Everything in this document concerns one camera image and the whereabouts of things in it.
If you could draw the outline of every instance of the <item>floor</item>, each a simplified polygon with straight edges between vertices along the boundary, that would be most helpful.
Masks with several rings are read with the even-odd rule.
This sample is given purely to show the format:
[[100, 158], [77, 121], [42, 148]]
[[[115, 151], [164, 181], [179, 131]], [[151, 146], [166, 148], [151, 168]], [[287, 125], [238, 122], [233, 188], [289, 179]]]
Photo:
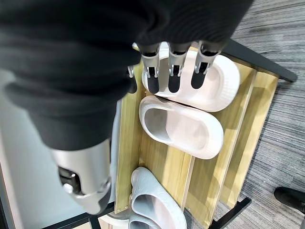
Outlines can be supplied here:
[[[233, 39], [299, 78], [278, 85], [241, 193], [252, 204], [226, 228], [298, 229], [304, 216], [279, 203], [273, 191], [305, 191], [305, 1], [255, 0]], [[219, 203], [215, 218], [228, 210]], [[199, 228], [187, 221], [189, 229]]]

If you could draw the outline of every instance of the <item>black shoe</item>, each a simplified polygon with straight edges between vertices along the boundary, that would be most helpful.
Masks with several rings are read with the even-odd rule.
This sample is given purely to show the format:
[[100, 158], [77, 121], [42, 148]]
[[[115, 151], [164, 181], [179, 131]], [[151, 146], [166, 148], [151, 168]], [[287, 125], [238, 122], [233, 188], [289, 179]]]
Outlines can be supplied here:
[[277, 187], [274, 191], [274, 196], [281, 203], [305, 214], [305, 192], [288, 187]]

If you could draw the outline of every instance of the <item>wooden shelf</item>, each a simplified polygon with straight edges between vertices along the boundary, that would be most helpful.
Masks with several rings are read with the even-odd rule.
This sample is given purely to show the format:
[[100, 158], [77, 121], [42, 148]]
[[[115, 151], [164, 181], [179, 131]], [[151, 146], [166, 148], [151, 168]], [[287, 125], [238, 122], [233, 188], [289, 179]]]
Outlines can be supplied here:
[[142, 66], [136, 66], [134, 71], [138, 91], [128, 94], [122, 101], [115, 213], [129, 207], [131, 175], [138, 166], [148, 168], [184, 209], [194, 158], [181, 150], [153, 140], [142, 129], [139, 104], [149, 93], [146, 94], [141, 82]]
[[211, 113], [222, 124], [224, 145], [210, 160], [190, 156], [145, 133], [139, 104], [149, 93], [141, 82], [142, 65], [134, 68], [138, 91], [122, 101], [116, 213], [129, 207], [131, 175], [138, 166], [148, 168], [179, 206], [186, 206], [206, 228], [219, 199], [230, 207], [236, 204], [277, 85], [277, 77], [237, 66], [241, 84], [235, 99], [224, 110]]
[[220, 200], [233, 208], [242, 190], [256, 144], [274, 96], [278, 78], [258, 73], [244, 121], [237, 138]]
[[115, 213], [124, 211], [129, 207], [129, 195], [132, 192], [132, 172], [139, 164], [142, 135], [139, 105], [143, 95], [145, 95], [141, 82], [142, 69], [141, 64], [134, 67], [138, 84], [137, 93], [127, 94], [122, 100]]
[[256, 76], [255, 70], [240, 64], [237, 66], [241, 73], [241, 85], [235, 99], [224, 110], [211, 113], [223, 126], [223, 148], [213, 159], [195, 159], [187, 195], [187, 209], [206, 228], [213, 220]]

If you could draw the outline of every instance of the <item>white slipper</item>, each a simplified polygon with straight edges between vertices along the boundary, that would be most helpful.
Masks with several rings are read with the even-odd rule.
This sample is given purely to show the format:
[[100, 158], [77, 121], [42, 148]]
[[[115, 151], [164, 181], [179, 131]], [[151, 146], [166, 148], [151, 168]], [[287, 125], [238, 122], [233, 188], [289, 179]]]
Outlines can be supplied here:
[[195, 157], [211, 159], [222, 148], [223, 128], [207, 112], [151, 95], [142, 99], [139, 116], [152, 139]]
[[112, 212], [110, 214], [100, 217], [100, 219], [112, 225], [112, 227], [114, 228], [128, 229], [128, 223], [131, 214], [131, 211], [128, 209], [118, 214]]
[[[188, 51], [181, 74], [180, 89], [171, 93], [168, 89], [168, 48], [160, 49], [159, 86], [156, 96], [196, 107], [198, 109], [216, 112], [226, 108], [235, 98], [240, 84], [240, 74], [237, 66], [230, 59], [218, 55], [201, 88], [193, 89], [191, 79], [195, 67], [197, 52]], [[148, 90], [147, 76], [142, 73], [142, 83]]]
[[186, 229], [180, 207], [154, 175], [139, 167], [132, 173], [132, 210], [155, 222], [161, 229]]
[[133, 213], [129, 218], [128, 229], [161, 229], [154, 221]]

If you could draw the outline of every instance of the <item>robotic hand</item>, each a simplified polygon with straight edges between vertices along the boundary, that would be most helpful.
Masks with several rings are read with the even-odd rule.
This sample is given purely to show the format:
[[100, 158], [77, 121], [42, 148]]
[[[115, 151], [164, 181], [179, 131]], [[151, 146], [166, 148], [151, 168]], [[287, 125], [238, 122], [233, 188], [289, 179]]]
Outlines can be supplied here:
[[[91, 214], [109, 201], [109, 139], [116, 102], [130, 89], [127, 66], [142, 57], [159, 91], [159, 48], [167, 41], [175, 93], [186, 52], [199, 42], [192, 87], [253, 0], [5, 0], [0, 3], [0, 67], [16, 81], [5, 92], [26, 109], [58, 165], [63, 188]], [[136, 42], [139, 54], [132, 49]]]

